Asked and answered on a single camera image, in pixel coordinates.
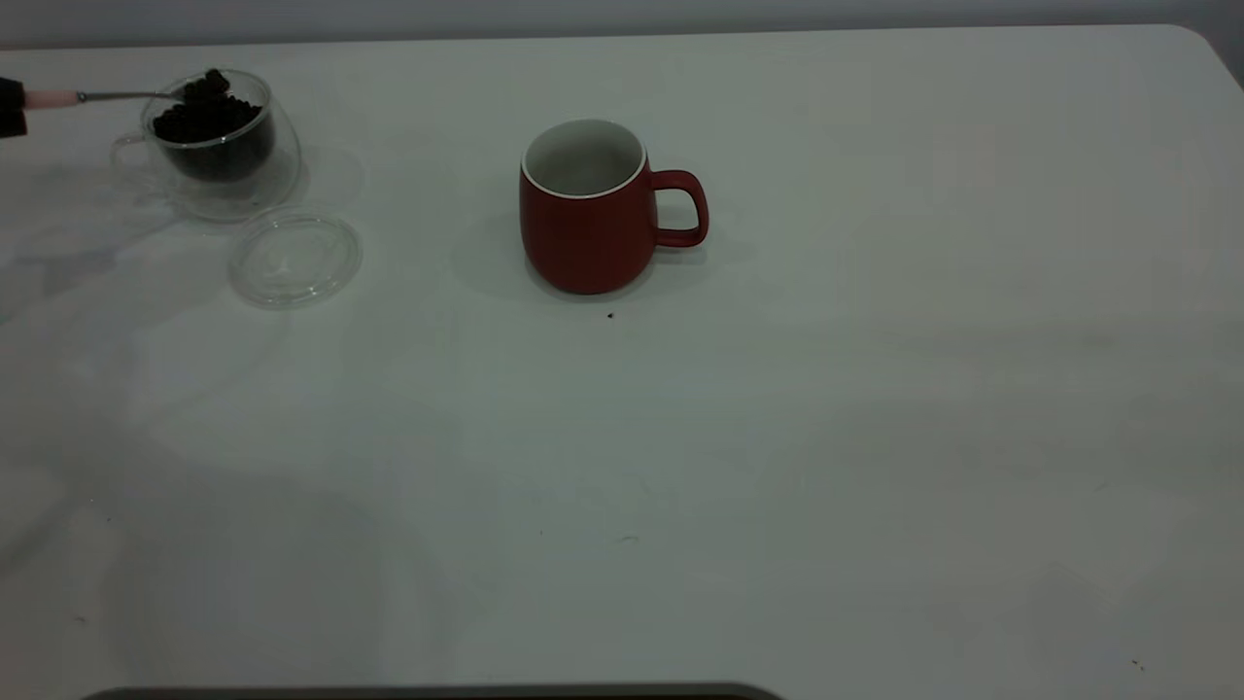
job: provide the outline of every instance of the double-walled glass cup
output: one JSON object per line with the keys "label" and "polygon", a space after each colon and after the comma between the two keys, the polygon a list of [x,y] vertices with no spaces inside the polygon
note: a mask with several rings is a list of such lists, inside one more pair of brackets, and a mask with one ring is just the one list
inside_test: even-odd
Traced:
{"label": "double-walled glass cup", "polygon": [[[187,213],[214,221],[239,221],[280,204],[289,196],[302,167],[299,138],[272,90],[259,76],[220,70],[229,81],[228,96],[260,108],[241,128],[219,138],[177,143],[156,134],[156,118],[177,99],[156,97],[143,107],[139,131],[112,144],[112,167],[118,175],[164,193]],[[163,87],[178,94],[195,73]],[[127,145],[147,145],[147,165],[122,160]]]}

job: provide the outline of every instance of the wall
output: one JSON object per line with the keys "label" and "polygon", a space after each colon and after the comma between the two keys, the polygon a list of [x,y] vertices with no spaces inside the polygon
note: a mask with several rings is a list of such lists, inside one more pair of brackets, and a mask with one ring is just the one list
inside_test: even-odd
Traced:
{"label": "wall", "polygon": [[0,48],[1171,22],[1244,81],[1242,0],[10,0]]}

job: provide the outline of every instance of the mug rim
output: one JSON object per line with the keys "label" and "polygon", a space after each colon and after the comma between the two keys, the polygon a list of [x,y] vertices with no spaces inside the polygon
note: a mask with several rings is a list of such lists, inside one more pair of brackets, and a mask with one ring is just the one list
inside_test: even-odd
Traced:
{"label": "mug rim", "polygon": [[[141,124],[142,129],[143,129],[143,136],[146,136],[147,138],[151,138],[152,140],[154,140],[156,143],[159,143],[160,145],[163,145],[165,148],[173,148],[175,150],[189,150],[190,148],[205,148],[205,147],[209,147],[209,145],[219,145],[221,143],[228,143],[228,142],[230,142],[230,140],[233,140],[233,139],[235,139],[235,138],[245,134],[250,129],[255,128],[255,126],[259,124],[259,122],[264,121],[264,117],[267,116],[267,113],[271,111],[271,107],[272,107],[272,88],[269,87],[267,81],[265,81],[261,77],[259,77],[255,73],[249,73],[246,71],[239,71],[239,70],[234,70],[234,68],[216,68],[216,70],[220,71],[223,75],[238,75],[238,76],[246,77],[246,78],[253,80],[256,83],[259,83],[259,87],[264,91],[265,99],[264,99],[262,107],[260,107],[260,109],[259,109],[259,114],[256,114],[255,118],[253,118],[249,122],[246,122],[245,126],[241,126],[241,127],[239,127],[239,128],[236,128],[234,131],[230,131],[229,133],[226,133],[224,136],[219,136],[216,138],[209,138],[207,140],[195,140],[193,143],[178,143],[177,140],[165,140],[165,139],[156,136],[156,129],[152,128],[152,122],[154,119],[148,119],[147,118],[147,111],[151,109],[153,104],[156,104],[157,99],[163,99],[163,97],[152,97],[151,99],[147,101],[147,104],[143,106],[143,119],[142,119],[142,124]],[[200,71],[200,72],[189,75],[187,77],[183,77],[180,80],[174,80],[173,82],[170,82],[167,86],[162,87],[160,92],[170,93],[174,90],[177,90],[178,87],[182,87],[182,86],[184,86],[188,82],[199,80],[199,78],[204,77],[205,75],[208,75],[208,71]]]}
{"label": "mug rim", "polygon": [[[536,178],[531,175],[531,172],[527,170],[527,157],[531,155],[531,147],[535,145],[537,140],[540,140],[544,136],[546,136],[549,132],[551,132],[554,129],[562,128],[562,127],[566,127],[566,126],[570,126],[570,124],[580,124],[580,123],[607,124],[607,126],[622,129],[623,132],[627,133],[627,136],[629,136],[631,138],[633,138],[634,142],[639,144],[639,164],[636,165],[634,172],[631,173],[621,183],[618,183],[618,184],[616,184],[616,185],[613,185],[613,187],[611,187],[608,189],[605,189],[605,190],[601,190],[601,191],[593,191],[591,194],[566,194],[565,191],[555,191],[555,190],[549,189],[547,187],[540,184],[536,180]],[[610,194],[613,194],[615,191],[620,191],[622,189],[626,189],[632,182],[636,180],[636,178],[639,177],[639,173],[642,173],[643,168],[647,167],[647,164],[648,164],[648,147],[643,144],[643,140],[638,136],[636,136],[633,131],[628,129],[627,127],[624,127],[624,126],[622,126],[622,124],[620,124],[617,122],[613,122],[613,121],[610,121],[610,119],[595,118],[595,117],[588,117],[588,118],[582,118],[582,119],[570,119],[567,122],[561,122],[561,123],[554,124],[554,126],[551,126],[551,127],[541,131],[539,136],[536,136],[535,138],[532,138],[531,143],[527,144],[526,150],[522,152],[522,160],[520,162],[520,164],[522,167],[522,177],[524,177],[524,179],[526,179],[529,183],[531,183],[532,187],[535,187],[540,191],[544,191],[545,194],[549,194],[550,196],[556,196],[559,199],[600,199],[601,196],[608,196]]]}

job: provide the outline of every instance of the table surface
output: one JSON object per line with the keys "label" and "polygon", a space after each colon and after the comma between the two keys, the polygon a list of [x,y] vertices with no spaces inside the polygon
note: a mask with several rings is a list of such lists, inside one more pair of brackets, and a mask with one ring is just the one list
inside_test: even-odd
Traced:
{"label": "table surface", "polygon": [[[325,303],[108,184],[138,103],[0,143],[0,688],[745,681],[1244,691],[1244,93],[1168,26],[0,53],[266,77]],[[581,116],[713,229],[572,297],[518,160]],[[662,195],[667,225],[693,216]]]}

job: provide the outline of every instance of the spoon handle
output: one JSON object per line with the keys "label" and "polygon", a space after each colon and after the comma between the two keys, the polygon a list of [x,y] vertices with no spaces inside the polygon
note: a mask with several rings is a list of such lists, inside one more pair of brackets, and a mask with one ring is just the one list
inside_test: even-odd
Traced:
{"label": "spoon handle", "polygon": [[104,99],[132,99],[136,97],[162,97],[164,99],[177,99],[175,94],[167,92],[78,92],[78,102],[101,102]]}
{"label": "spoon handle", "polygon": [[104,99],[132,99],[137,97],[163,97],[177,99],[173,94],[164,92],[75,92],[72,90],[27,90],[26,109],[55,109],[57,107],[73,107],[83,102],[100,102]]}

